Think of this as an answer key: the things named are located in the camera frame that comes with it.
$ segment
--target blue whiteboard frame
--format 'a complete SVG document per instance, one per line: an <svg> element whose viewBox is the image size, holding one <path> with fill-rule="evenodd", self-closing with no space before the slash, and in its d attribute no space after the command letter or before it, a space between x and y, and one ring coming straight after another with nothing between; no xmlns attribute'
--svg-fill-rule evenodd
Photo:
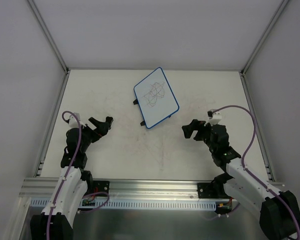
<svg viewBox="0 0 300 240"><path fill-rule="evenodd" d="M175 97L174 92L172 91L172 88L171 88L171 86L170 86L170 84L169 84L169 82L168 82L168 79L167 79L167 77L166 77L166 75L165 75L165 72L164 72L164 70L163 70L160 66L157 67L155 70L153 70L153 71L152 71L148 76L146 76L144 79L142 79L137 85L139 85L143 80L145 80L147 77L149 77L151 74L153 74L153 73L154 73L155 71L157 71L158 69L161 70L161 72L162 72L162 74L163 74L163 76L164 76L164 78L165 78L165 80L166 80L166 83L168 84L168 86L169 86L169 88L170 88L170 90L171 90L171 93L172 93L172 95L173 95L173 97L174 97L174 100L175 100L175 102L176 102L176 104L177 104L177 106L178 106L178 109L177 109L176 111L174 111L173 113L171 113L169 116L167 116L167 117L165 117L164 119L162 119L161 121L158 121L155 125L153 125L153 126L151 126L151 127L148 127L148 126L147 126L147 122L146 122L145 117L144 117L144 114L143 114L143 112L142 112L142 109L141 109L140 105L138 104L138 105L139 105L139 108L140 108L140 112L141 112L141 114L142 114L142 118L143 118L143 120L145 121L145 127L146 127L147 129L152 129L153 127L157 126L157 125L158 125L159 123L161 123L163 120L165 120L165 119L171 117L173 114L175 114L176 112L178 112L179 109L180 109L179 103L178 103L178 101L177 101L177 99L176 99L176 97ZM135 88L136 88L137 85L134 86L133 91L134 91L135 98L139 101L139 99L138 99L138 97L137 97L137 94L136 94L136 90L135 90Z"/></svg>

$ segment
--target marker scribble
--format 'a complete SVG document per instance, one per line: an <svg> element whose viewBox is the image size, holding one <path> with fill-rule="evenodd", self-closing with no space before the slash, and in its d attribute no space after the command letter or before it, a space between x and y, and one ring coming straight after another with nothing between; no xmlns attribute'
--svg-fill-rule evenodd
<svg viewBox="0 0 300 240"><path fill-rule="evenodd" d="M155 82L151 84L151 90L143 97L148 101L147 105L152 108L156 105L157 99L163 99L165 97L165 82Z"/></svg>

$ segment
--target white wall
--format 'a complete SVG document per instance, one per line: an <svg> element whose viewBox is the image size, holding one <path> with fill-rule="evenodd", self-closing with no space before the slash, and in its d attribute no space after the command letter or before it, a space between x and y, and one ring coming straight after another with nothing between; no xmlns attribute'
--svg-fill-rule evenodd
<svg viewBox="0 0 300 240"><path fill-rule="evenodd" d="M300 207L300 0L292 0L246 79L277 180Z"/></svg>
<svg viewBox="0 0 300 240"><path fill-rule="evenodd" d="M282 0L35 0L69 67L241 70Z"/></svg>
<svg viewBox="0 0 300 240"><path fill-rule="evenodd" d="M0 0L0 239L31 176L63 72L25 0Z"/></svg>

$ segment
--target white table surface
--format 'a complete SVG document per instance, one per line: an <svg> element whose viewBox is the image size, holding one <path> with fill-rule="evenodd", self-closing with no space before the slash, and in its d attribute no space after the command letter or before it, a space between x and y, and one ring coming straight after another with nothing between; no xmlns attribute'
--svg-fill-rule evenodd
<svg viewBox="0 0 300 240"><path fill-rule="evenodd" d="M247 108L239 73L164 71L180 110L154 128L146 129L140 126L143 119L139 107L133 105L133 88L149 73L151 70L72 70L41 176L59 177L69 130L61 118L66 110L80 113L81 120L91 127L89 117L103 122L106 116L114 118L108 134L86 151L85 169L94 178L204 181L223 173L203 141L185 139L181 127L192 119L206 120L210 109L226 105ZM225 109L221 114L220 124L226 125L230 145L242 154L253 133L250 116L236 108ZM267 179L257 140L246 156L246 163Z"/></svg>

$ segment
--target small whiteboard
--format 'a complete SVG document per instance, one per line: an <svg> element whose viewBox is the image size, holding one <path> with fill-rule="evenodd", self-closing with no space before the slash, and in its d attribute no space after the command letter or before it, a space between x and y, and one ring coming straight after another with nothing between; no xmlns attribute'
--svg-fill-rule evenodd
<svg viewBox="0 0 300 240"><path fill-rule="evenodd" d="M161 67L135 85L134 94L147 129L169 118L180 108Z"/></svg>

